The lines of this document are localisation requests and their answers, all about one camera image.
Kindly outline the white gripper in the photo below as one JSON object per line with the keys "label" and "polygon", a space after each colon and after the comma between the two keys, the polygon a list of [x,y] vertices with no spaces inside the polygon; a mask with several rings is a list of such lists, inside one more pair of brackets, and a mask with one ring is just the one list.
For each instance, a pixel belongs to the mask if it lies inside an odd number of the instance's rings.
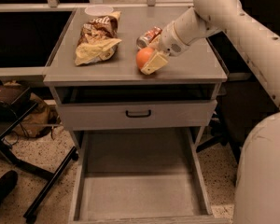
{"label": "white gripper", "polygon": [[154,51],[140,71],[145,75],[151,75],[160,70],[168,64],[169,54],[179,56],[189,48],[188,42],[189,29],[176,21],[171,21],[162,29],[161,35],[157,35],[148,45],[162,51]]}

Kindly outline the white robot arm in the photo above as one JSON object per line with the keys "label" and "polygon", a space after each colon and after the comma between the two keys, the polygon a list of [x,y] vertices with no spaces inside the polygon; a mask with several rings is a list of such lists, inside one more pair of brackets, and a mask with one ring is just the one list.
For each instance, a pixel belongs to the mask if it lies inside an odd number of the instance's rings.
{"label": "white robot arm", "polygon": [[279,111],[259,122],[241,150],[233,224],[280,224],[280,36],[245,13],[239,0],[193,0],[166,25],[139,66],[150,75],[200,38],[223,32]]}

